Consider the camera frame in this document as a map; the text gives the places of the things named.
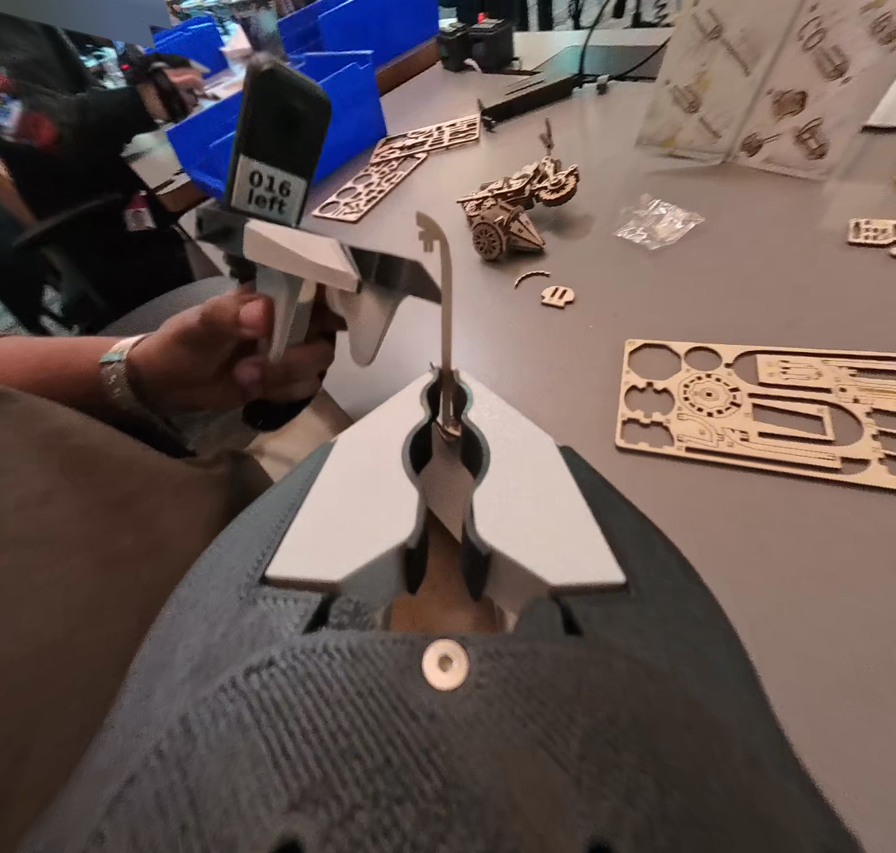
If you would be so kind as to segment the wide wooden part sheet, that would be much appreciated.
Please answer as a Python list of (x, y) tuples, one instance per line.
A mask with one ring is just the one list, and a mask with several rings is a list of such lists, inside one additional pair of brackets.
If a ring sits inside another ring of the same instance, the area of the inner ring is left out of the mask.
[(619, 450), (894, 492), (895, 356), (630, 339)]

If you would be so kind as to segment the flat black device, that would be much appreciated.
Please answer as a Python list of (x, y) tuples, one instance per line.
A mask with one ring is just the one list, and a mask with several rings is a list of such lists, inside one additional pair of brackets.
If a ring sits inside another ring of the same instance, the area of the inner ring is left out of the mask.
[(574, 94), (582, 85), (577, 73), (565, 75), (533, 75), (529, 80), (513, 86), (503, 99), (491, 104), (477, 102), (479, 119), (492, 129), (513, 119), (548, 108)]

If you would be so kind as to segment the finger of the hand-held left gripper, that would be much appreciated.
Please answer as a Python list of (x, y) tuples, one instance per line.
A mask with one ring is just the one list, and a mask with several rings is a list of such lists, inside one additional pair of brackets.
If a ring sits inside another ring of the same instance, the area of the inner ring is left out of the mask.
[(442, 291), (416, 260), (353, 245), (343, 248), (356, 269), (357, 288), (336, 291), (336, 313), (346, 324), (353, 362), (366, 367), (375, 360), (404, 299), (439, 306)]
[(275, 269), (342, 291), (357, 291), (361, 276), (350, 249), (335, 238), (248, 220), (243, 228), (243, 256)]

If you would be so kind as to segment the black battery charger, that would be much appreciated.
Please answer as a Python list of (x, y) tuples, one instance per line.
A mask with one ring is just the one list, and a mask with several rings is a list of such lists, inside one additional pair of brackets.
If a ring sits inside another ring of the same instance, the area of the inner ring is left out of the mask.
[(473, 56), (469, 26), (461, 21), (449, 20), (440, 26), (435, 40), (443, 69), (460, 74), (471, 68)]
[(514, 29), (517, 0), (480, 0), (477, 19), (469, 28), (473, 63), (487, 75), (501, 74), (516, 60)]

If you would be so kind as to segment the wooden sheet with oval cutouts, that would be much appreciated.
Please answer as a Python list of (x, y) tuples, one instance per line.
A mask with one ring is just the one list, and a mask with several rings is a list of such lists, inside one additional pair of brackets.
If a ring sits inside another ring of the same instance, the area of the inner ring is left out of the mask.
[(426, 160), (427, 153), (401, 154), (370, 161), (352, 179), (312, 211), (312, 216), (357, 224)]

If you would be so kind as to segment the grey desk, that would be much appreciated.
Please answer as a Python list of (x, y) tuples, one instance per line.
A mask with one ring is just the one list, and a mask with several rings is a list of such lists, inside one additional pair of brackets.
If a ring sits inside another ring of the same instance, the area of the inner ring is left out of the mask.
[(331, 444), (171, 599), (205, 672), (153, 789), (146, 772), (84, 851), (863, 851), (711, 590), (570, 447), (623, 588), (427, 639), (331, 628), (343, 595), (267, 585)]

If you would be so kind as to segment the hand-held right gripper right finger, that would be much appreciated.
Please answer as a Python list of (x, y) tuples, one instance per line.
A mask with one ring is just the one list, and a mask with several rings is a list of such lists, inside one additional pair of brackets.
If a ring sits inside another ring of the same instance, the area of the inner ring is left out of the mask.
[(623, 588), (626, 578), (554, 438), (463, 371), (455, 409), (471, 487), (462, 575), (506, 613), (536, 598)]

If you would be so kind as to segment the printed instruction sheet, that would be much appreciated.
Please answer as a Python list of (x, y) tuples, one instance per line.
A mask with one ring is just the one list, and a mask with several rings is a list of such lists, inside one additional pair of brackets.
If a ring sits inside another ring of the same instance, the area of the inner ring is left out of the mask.
[(894, 60), (895, 0), (685, 0), (636, 144), (827, 180)]

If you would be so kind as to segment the thin wooden rib piece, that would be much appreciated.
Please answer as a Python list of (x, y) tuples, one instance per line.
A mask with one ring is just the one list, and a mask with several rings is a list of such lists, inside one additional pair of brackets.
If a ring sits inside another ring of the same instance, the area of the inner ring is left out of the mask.
[(432, 406), (432, 421), (446, 444), (456, 444), (462, 436), (462, 424), (454, 413), (454, 394), (457, 385), (453, 359), (454, 273), (449, 241), (442, 227), (428, 214), (417, 211), (416, 224), (423, 250), (438, 252), (440, 266), (440, 355), (441, 362), (430, 366), (427, 400)]

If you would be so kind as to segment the person's left hand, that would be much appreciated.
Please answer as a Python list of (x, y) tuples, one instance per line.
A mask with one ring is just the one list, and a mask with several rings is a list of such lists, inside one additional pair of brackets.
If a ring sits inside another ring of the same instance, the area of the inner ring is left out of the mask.
[(271, 361), (274, 305), (246, 287), (190, 308), (151, 332), (126, 357), (143, 404), (160, 415), (227, 411), (255, 400), (313, 398), (335, 358), (342, 317), (312, 305), (309, 340)]

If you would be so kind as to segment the wooden motorcycle model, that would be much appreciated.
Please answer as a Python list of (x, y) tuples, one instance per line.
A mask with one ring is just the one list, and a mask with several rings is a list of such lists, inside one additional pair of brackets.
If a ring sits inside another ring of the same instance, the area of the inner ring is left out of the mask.
[(530, 217), (537, 205), (556, 208), (575, 197), (579, 167), (564, 166), (554, 156), (554, 135), (549, 119), (539, 135), (545, 155), (513, 175), (482, 185), (461, 197), (473, 248), (480, 259), (494, 263), (509, 254), (543, 254), (546, 242)]

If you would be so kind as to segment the large blue plastic bin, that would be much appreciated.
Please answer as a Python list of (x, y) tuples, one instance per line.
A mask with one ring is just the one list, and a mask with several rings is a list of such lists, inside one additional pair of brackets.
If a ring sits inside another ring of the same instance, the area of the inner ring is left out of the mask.
[[(287, 62), (330, 98), (331, 118), (313, 181), (323, 180), (386, 137), (371, 51), (292, 52)], [(166, 135), (181, 167), (207, 196), (224, 196), (242, 93), (171, 126)]]

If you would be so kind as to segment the silver wristwatch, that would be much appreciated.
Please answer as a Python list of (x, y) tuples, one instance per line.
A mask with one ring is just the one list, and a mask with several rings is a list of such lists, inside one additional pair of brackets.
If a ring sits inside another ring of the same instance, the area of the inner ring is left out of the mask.
[(151, 333), (142, 333), (121, 339), (98, 362), (100, 382), (106, 398), (118, 411), (139, 419), (152, 418), (154, 414), (138, 394), (136, 381), (131, 377), (129, 356), (132, 350), (150, 336)]

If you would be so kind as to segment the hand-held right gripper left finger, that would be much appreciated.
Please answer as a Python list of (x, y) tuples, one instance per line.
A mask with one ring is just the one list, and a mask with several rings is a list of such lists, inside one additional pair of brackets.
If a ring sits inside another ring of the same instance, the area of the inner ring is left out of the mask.
[(431, 371), (331, 444), (268, 564), (271, 585), (384, 608), (427, 571), (427, 496), (439, 377)]

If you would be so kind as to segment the person's left forearm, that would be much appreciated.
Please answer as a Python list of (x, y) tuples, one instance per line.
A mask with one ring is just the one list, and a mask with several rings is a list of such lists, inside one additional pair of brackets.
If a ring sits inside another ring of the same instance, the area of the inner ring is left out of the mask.
[(1, 386), (113, 422), (125, 412), (110, 397), (101, 360), (119, 342), (104, 336), (2, 336)]

